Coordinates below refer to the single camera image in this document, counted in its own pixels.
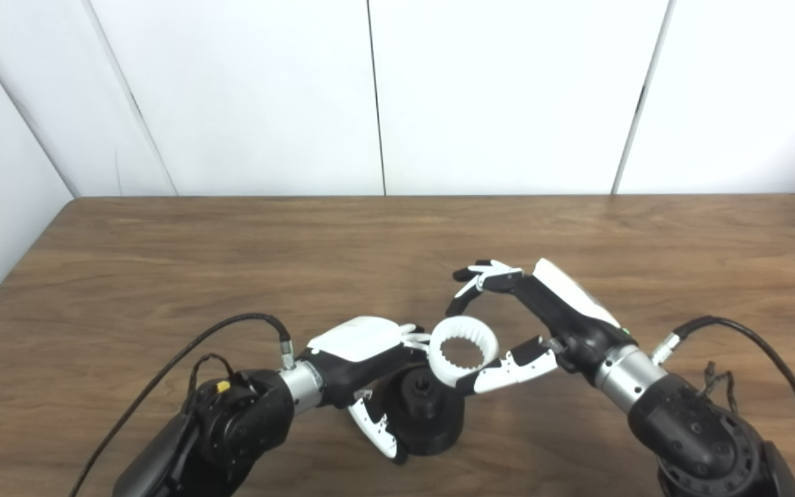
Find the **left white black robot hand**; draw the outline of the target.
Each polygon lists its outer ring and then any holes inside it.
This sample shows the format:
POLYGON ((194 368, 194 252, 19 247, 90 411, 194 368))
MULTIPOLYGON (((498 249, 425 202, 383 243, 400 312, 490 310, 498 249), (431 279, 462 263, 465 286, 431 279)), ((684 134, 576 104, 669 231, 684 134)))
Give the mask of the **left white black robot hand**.
POLYGON ((314 337, 300 353, 320 384, 316 408, 346 409, 382 455, 403 465, 407 450, 389 427, 384 396, 369 385, 428 359, 430 334, 416 324, 361 315, 314 337))

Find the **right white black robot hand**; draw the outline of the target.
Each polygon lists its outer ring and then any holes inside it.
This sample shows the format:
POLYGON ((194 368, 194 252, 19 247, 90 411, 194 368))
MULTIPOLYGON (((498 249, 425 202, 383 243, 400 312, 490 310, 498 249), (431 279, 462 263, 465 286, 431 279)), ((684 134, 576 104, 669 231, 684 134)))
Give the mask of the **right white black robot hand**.
POLYGON ((462 315, 485 292, 513 295, 539 319, 562 345, 556 362, 568 373, 579 373, 594 385, 608 353, 637 346, 627 330, 597 299, 561 268, 540 259, 530 273, 495 259, 479 259, 452 273, 464 286, 452 298, 446 315, 462 315))

